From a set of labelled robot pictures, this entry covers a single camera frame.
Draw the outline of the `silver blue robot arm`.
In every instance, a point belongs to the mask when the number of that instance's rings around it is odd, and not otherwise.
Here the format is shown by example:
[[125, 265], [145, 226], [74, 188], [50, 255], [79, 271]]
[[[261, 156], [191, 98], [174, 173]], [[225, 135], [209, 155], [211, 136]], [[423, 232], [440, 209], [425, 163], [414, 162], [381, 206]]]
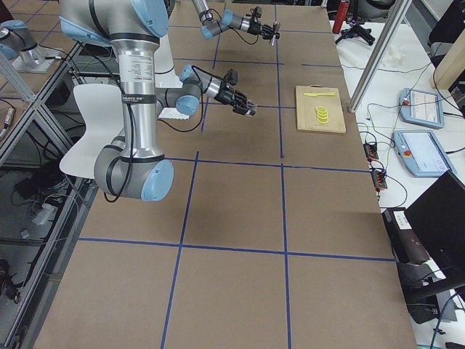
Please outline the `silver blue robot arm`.
[[111, 46], [118, 61], [124, 127], [94, 164], [96, 184], [110, 203], [120, 197], [160, 201], [168, 194], [174, 167], [157, 144], [157, 121], [164, 108], [191, 116], [207, 95], [235, 113], [256, 113], [247, 96], [234, 89], [233, 69], [220, 78], [186, 65], [182, 86], [156, 87], [155, 51], [169, 28], [164, 1], [61, 1], [60, 25], [75, 41]]
[[202, 24], [201, 33], [207, 40], [229, 30], [260, 36], [264, 40], [268, 40], [271, 45], [280, 38], [279, 22], [274, 22], [273, 25], [261, 23], [261, 7], [254, 7], [249, 14], [245, 15], [226, 9], [223, 15], [214, 19], [213, 9], [208, 6], [206, 1], [193, 1], [193, 5]]

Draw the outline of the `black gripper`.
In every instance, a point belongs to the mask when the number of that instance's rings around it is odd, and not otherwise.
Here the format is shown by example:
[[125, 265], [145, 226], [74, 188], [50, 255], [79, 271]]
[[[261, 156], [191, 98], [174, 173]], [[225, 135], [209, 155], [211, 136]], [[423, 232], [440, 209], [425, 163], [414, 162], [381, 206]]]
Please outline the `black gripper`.
[[267, 33], [267, 31], [278, 31], [279, 29], [279, 22], [274, 22], [272, 25], [268, 25], [261, 24], [254, 17], [249, 20], [248, 33], [255, 36], [261, 36], [264, 40], [278, 40], [280, 38], [279, 32]]
[[239, 90], [233, 89], [229, 85], [221, 85], [219, 92], [214, 97], [217, 102], [220, 102], [223, 105], [232, 106], [232, 111], [234, 113], [243, 115], [243, 116], [255, 116], [257, 104], [252, 100], [247, 99], [242, 92]]

